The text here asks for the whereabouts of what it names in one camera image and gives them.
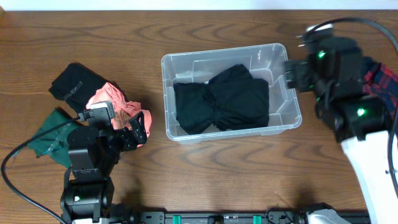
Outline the black garment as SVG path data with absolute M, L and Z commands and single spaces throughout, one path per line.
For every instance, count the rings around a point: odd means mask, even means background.
M 175 83 L 174 92 L 176 120 L 188 134 L 201 134 L 211 125 L 220 131 L 269 125 L 269 83 L 242 64 L 208 83 Z

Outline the black cloth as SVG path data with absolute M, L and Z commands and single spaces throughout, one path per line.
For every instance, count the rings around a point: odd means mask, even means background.
M 65 101 L 75 112 L 86 109 L 89 99 L 108 81 L 81 63 L 75 62 L 52 82 L 49 92 L 60 101 Z

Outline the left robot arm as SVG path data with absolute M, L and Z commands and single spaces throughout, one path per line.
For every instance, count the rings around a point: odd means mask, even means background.
M 85 110 L 78 118 L 87 126 L 68 136 L 71 166 L 65 173 L 60 200 L 66 223 L 139 223 L 139 215 L 123 204 L 113 204 L 110 174 L 124 151 L 147 142 L 144 114 L 129 119 L 130 127 L 114 129 L 106 108 Z

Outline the salmon pink shirt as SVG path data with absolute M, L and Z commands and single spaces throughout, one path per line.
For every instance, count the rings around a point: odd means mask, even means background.
M 96 93 L 88 100 L 86 109 L 93 109 L 95 103 L 110 101 L 113 106 L 115 117 L 111 120 L 114 129 L 128 128 L 132 130 L 129 120 L 138 113 L 144 115 L 144 127 L 146 136 L 150 136 L 150 127 L 152 125 L 152 116 L 149 110 L 141 108 L 141 104 L 136 101 L 128 101 L 122 91 L 110 82 L 106 82 Z

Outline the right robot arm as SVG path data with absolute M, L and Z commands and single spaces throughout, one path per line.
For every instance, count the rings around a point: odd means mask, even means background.
M 314 92 L 315 112 L 335 135 L 358 178 L 371 223 L 392 223 L 397 209 L 396 143 L 390 112 L 363 91 L 357 41 L 317 29 L 304 37 L 308 57 L 284 63 L 287 86 Z

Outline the red navy plaid shirt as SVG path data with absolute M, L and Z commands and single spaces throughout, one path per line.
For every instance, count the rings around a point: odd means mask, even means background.
M 381 98 L 394 118 L 397 108 L 397 75 L 387 65 L 378 62 L 364 76 L 363 91 Z

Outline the dark green cloth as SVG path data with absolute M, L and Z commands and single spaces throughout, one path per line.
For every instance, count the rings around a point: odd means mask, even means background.
M 37 130 L 35 135 L 40 134 L 50 128 L 55 127 L 61 123 L 64 123 L 71 119 L 64 110 L 61 108 L 55 108 L 42 123 L 41 127 Z M 58 128 L 51 133 L 48 133 L 30 143 L 28 143 L 28 148 L 35 152 L 37 158 L 43 156 L 49 156 L 57 164 L 63 165 L 69 168 L 72 164 L 69 155 L 68 148 L 69 144 L 67 142 L 67 136 L 76 128 L 81 125 L 76 121 L 68 123 L 61 128 Z

